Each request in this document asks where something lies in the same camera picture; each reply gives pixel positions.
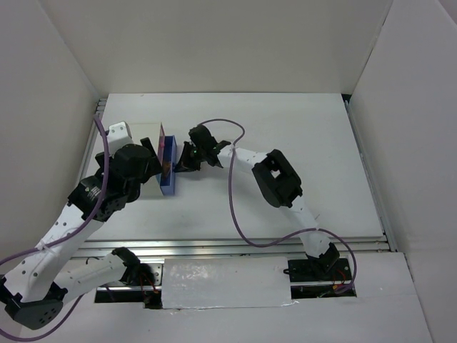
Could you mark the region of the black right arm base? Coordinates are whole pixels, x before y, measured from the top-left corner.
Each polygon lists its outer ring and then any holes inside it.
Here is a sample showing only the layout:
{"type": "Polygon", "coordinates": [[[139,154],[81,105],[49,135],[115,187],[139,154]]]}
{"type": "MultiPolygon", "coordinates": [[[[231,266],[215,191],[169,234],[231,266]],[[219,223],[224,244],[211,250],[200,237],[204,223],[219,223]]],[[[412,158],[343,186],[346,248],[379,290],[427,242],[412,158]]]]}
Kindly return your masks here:
{"type": "Polygon", "coordinates": [[[332,282],[346,283],[352,280],[352,273],[347,258],[340,258],[325,272],[316,262],[308,259],[290,259],[283,273],[289,276],[290,282],[332,282]]]}

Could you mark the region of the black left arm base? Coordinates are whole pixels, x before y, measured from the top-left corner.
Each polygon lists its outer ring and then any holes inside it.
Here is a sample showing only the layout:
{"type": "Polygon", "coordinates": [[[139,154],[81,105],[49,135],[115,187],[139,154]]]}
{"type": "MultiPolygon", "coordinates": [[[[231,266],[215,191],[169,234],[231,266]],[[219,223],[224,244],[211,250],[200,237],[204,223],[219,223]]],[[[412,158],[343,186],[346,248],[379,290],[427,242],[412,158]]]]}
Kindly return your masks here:
{"type": "Polygon", "coordinates": [[[144,309],[163,309],[162,276],[164,265],[141,263],[139,270],[96,289],[96,304],[141,304],[144,309]]]}

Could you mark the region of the long brown eyeshadow palette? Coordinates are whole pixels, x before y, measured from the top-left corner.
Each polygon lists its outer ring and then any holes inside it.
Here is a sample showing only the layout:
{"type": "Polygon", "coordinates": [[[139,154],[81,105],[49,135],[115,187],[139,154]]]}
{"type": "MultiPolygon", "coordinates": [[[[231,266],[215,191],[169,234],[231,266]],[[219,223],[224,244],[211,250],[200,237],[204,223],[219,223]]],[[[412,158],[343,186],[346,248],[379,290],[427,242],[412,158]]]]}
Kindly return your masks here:
{"type": "Polygon", "coordinates": [[[171,178],[172,163],[170,161],[165,161],[163,163],[163,170],[161,180],[165,183],[169,182],[171,178]]]}

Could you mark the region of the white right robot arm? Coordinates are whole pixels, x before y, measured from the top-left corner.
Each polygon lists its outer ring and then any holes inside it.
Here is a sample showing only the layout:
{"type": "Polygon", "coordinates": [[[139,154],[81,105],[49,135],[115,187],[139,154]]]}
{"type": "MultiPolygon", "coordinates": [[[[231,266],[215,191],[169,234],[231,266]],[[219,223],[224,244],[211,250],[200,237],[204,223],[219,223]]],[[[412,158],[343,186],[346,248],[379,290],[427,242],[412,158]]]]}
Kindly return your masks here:
{"type": "Polygon", "coordinates": [[[299,236],[306,257],[311,261],[311,273],[317,279],[328,279],[336,270],[340,257],[334,243],[306,206],[301,178],[288,159],[278,149],[257,152],[242,149],[236,142],[217,141],[204,124],[189,130],[189,141],[184,143],[175,172],[195,172],[201,163],[228,168],[228,200],[233,224],[238,235],[256,248],[272,247],[294,236],[299,236]],[[259,244],[250,240],[241,230],[233,205],[233,172],[241,170],[253,175],[261,195],[275,209],[289,218],[296,231],[270,243],[259,244]]]}

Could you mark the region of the pink drawer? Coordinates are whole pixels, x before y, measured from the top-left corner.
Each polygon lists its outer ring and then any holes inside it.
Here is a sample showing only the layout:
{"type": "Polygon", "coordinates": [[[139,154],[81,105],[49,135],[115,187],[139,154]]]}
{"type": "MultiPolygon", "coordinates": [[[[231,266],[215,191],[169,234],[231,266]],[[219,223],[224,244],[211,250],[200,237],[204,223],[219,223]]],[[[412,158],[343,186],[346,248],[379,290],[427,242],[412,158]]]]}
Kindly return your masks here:
{"type": "Polygon", "coordinates": [[[161,164],[163,164],[163,160],[164,160],[165,138],[166,138],[166,135],[165,135],[165,131],[163,128],[163,124],[160,122],[159,123],[159,140],[158,140],[157,156],[158,156],[161,164]]]}

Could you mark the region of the purple blue drawer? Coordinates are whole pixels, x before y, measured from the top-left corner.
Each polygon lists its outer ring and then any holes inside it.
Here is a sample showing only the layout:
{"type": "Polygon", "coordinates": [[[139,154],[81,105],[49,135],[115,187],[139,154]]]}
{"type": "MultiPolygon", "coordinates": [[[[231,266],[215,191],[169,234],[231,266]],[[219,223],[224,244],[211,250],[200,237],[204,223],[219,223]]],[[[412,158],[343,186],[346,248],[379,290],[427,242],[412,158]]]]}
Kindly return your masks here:
{"type": "Polygon", "coordinates": [[[174,167],[176,166],[177,145],[175,136],[165,136],[164,143],[163,173],[160,180],[160,189],[165,197],[170,197],[175,194],[176,183],[174,167]]]}

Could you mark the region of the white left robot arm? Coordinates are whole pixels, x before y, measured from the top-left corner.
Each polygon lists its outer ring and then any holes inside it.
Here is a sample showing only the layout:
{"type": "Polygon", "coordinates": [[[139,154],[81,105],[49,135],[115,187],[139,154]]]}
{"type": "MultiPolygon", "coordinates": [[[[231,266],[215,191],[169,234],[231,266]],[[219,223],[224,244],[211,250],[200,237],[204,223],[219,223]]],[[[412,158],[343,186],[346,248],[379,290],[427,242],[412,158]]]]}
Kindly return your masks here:
{"type": "Polygon", "coordinates": [[[152,285],[151,267],[126,247],[76,269],[65,269],[79,247],[117,211],[139,198],[141,185],[161,172],[149,139],[126,144],[82,179],[69,195],[59,218],[37,251],[1,278],[1,302],[19,324],[37,330],[54,320],[71,300],[111,282],[126,286],[152,285]]]}

